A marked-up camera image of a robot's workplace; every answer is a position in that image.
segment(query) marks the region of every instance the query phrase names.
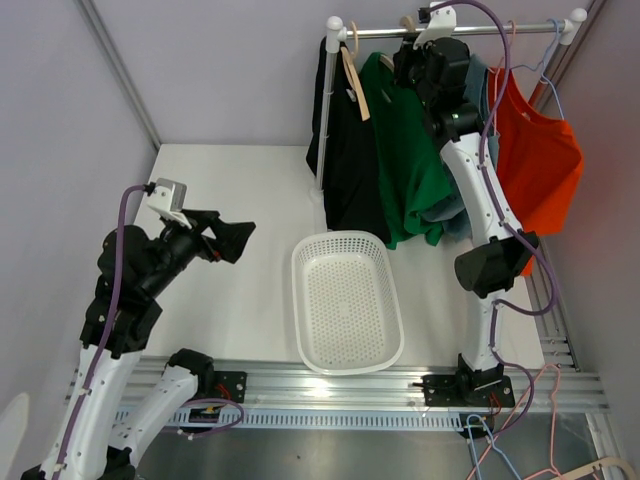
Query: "wooden hanger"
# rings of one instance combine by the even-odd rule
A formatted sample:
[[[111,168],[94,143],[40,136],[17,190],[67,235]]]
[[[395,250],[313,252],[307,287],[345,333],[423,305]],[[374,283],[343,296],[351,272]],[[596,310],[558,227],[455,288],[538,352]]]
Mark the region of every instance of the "wooden hanger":
[[[387,57],[384,53],[380,54],[380,63],[382,63],[385,67],[393,72],[393,69],[395,68],[393,65],[393,60]]]
[[[405,15],[400,19],[400,26],[407,29],[407,32],[413,33],[416,31],[416,22],[413,21],[411,15]]]
[[[362,121],[364,122],[371,118],[371,114],[369,113],[367,100],[364,97],[364,90],[362,90],[360,77],[358,77],[358,71],[356,70],[356,66],[354,64],[354,60],[358,56],[358,50],[360,48],[358,42],[358,29],[356,28],[356,24],[354,22],[351,22],[351,30],[353,30],[353,38],[355,40],[354,52],[351,53],[349,49],[347,49],[347,47],[340,47],[340,53],[342,53],[342,65],[344,66],[347,80],[349,81],[349,85],[351,86],[353,93],[356,95],[358,106],[360,107],[360,115],[362,116]]]
[[[578,480],[591,475],[603,467],[618,467],[627,477],[627,480],[636,480],[636,473],[626,460],[616,457],[605,457],[595,462],[587,463],[585,466],[563,473],[561,477],[555,477],[553,480]]]

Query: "white plastic basket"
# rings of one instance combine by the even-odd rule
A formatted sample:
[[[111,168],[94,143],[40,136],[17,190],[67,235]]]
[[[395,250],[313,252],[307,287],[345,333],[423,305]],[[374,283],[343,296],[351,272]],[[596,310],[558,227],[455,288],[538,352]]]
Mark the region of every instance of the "white plastic basket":
[[[298,350],[312,370],[353,375],[392,365],[404,332],[384,244],[366,232],[313,235],[292,257]]]

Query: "metal floor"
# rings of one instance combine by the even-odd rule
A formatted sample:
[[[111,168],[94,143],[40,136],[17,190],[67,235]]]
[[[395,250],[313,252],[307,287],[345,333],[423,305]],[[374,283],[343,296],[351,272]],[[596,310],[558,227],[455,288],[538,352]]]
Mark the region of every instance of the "metal floor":
[[[530,414],[498,441],[523,478],[548,467],[550,427],[550,415]],[[558,416],[555,443],[560,471],[596,459],[582,414]],[[476,442],[479,454],[485,445]],[[456,433],[237,429],[192,442],[161,435],[138,472],[145,480],[463,480],[471,466],[469,447]],[[495,453],[482,475],[513,478]]]

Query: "hanging clothes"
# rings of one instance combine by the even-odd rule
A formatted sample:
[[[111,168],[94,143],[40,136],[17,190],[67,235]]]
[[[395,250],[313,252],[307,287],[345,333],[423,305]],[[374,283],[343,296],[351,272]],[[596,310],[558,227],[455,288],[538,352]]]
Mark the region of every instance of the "hanging clothes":
[[[502,85],[504,69],[498,72]],[[489,75],[493,85],[494,75]],[[493,108],[493,96],[489,96]],[[513,73],[498,107],[498,179],[525,231],[562,230],[582,175],[583,156],[570,125],[536,112],[520,93]],[[523,275],[531,273],[529,262]]]
[[[437,245],[444,228],[422,213],[452,193],[439,152],[424,130],[424,110],[415,92],[393,82],[380,53],[362,67],[360,80],[375,131],[380,162],[380,197],[391,231],[388,248],[424,234]]]
[[[480,57],[472,55],[465,80],[467,85],[465,89],[465,98],[475,105],[480,113],[480,117],[485,122],[487,121],[487,118],[489,118],[490,113],[488,79],[489,69],[484,62],[482,62]],[[493,127],[490,130],[487,143],[489,146],[491,161],[495,167],[498,163],[499,143],[497,132]],[[453,174],[446,164],[443,168],[449,180],[449,184],[451,185],[452,193],[432,208],[425,210],[422,213],[422,218],[428,222],[441,221],[445,233],[453,237],[453,239],[458,242],[471,236],[471,221],[469,220],[469,214],[467,213],[464,202],[462,201],[460,189],[453,178]]]
[[[313,105],[313,138],[307,164],[316,173],[322,91],[326,59],[325,40],[320,44]],[[331,230],[364,230],[382,242],[391,241],[378,189],[378,155],[371,120],[363,121],[338,52],[329,109],[323,174],[324,207]]]
[[[489,113],[491,113],[491,108],[489,107],[489,67],[478,55],[471,55],[465,83],[467,84],[467,88],[464,91],[465,98],[475,105],[480,112],[480,118],[486,123]],[[499,138],[498,132],[492,125],[487,137],[487,143],[491,163],[493,163],[494,167],[498,164]]]

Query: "black shirt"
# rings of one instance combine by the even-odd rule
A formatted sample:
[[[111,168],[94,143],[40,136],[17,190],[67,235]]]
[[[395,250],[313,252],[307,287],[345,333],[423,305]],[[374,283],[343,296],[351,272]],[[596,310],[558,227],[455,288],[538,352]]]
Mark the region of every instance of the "black shirt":
[[[322,40],[313,105],[313,138],[307,152],[307,164],[313,173],[316,173],[318,163],[325,61],[325,40]],[[322,180],[327,227],[330,230],[364,230],[386,244],[391,241],[391,233],[380,201],[373,125],[371,119],[362,121],[358,104],[347,93],[350,88],[342,54],[338,52]]]

